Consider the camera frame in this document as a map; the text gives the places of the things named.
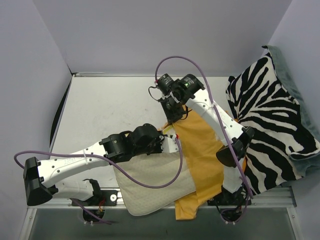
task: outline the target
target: zebra print fabric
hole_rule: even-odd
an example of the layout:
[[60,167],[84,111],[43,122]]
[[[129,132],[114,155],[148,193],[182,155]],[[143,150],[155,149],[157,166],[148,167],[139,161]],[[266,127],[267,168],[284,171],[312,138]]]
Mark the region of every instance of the zebra print fabric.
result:
[[277,78],[270,53],[231,76],[226,96],[234,118],[255,131],[244,171],[254,193],[300,179],[289,156],[310,158],[320,143],[302,126],[300,105]]

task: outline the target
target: gray wall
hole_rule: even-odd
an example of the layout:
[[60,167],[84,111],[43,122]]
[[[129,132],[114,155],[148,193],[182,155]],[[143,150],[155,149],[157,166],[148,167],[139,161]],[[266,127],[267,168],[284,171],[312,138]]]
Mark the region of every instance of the gray wall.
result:
[[[261,56],[291,0],[33,2],[73,72],[150,75],[164,57],[183,55],[220,77]],[[194,69],[181,60],[164,66]]]
[[[320,1],[293,0],[270,40],[280,47],[313,121],[320,129]],[[320,236],[320,173],[293,184],[306,240]]]
[[71,79],[31,0],[0,1],[0,239],[15,240],[27,205],[16,152],[49,150],[51,124]]
[[118,223],[93,227],[84,226],[79,220],[81,214],[80,209],[38,209],[29,240],[43,240],[43,236],[45,240],[294,239],[285,208],[250,208],[235,226],[226,225],[212,208],[199,209],[192,221],[176,221],[175,209],[141,217],[130,215],[126,209],[107,209],[105,218]]

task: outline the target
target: yellow cloth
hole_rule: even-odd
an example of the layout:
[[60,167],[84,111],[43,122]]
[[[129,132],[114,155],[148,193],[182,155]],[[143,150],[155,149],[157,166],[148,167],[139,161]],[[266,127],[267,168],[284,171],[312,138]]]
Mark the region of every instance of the yellow cloth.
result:
[[196,192],[175,201],[176,220],[194,219],[198,207],[221,193],[223,165],[216,152],[223,146],[213,129],[194,111],[173,124],[181,140],[183,155],[192,175]]

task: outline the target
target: white towel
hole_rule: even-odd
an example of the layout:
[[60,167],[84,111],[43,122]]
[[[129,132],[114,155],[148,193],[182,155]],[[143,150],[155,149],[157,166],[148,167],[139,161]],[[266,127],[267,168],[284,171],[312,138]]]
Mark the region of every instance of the white towel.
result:
[[[180,154],[179,152],[143,154],[118,165],[141,183],[159,186],[168,183],[177,174],[180,166]],[[164,188],[146,188],[129,180],[118,169],[114,168],[114,172],[124,204],[133,216],[153,213],[196,191],[195,183],[184,158],[179,177],[174,183]]]

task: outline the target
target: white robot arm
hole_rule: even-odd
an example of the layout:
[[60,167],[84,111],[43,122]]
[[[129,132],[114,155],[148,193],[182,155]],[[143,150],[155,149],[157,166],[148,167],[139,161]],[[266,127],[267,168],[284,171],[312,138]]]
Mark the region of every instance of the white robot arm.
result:
[[66,178],[109,163],[127,162],[141,154],[175,153],[176,136],[167,136],[151,124],[138,126],[134,131],[112,134],[95,144],[72,153],[73,157],[38,160],[31,157],[24,165],[24,186],[28,206],[37,206],[52,198],[74,198],[96,206],[102,192],[96,180],[70,181]]
[[182,105],[185,105],[199,114],[212,127],[225,146],[216,153],[218,160],[224,165],[222,190],[227,190],[231,194],[237,192],[243,183],[241,173],[227,147],[227,140],[213,106],[216,107],[221,117],[227,137],[232,141],[232,148],[240,166],[243,164],[246,149],[254,135],[253,129],[251,127],[244,128],[234,121],[216,102],[211,104],[208,91],[192,74],[175,81],[168,74],[164,74],[156,82],[156,87],[162,92],[162,98],[159,102],[161,102],[167,118],[173,116],[173,121],[180,119],[182,115],[176,117],[174,113],[181,113]]

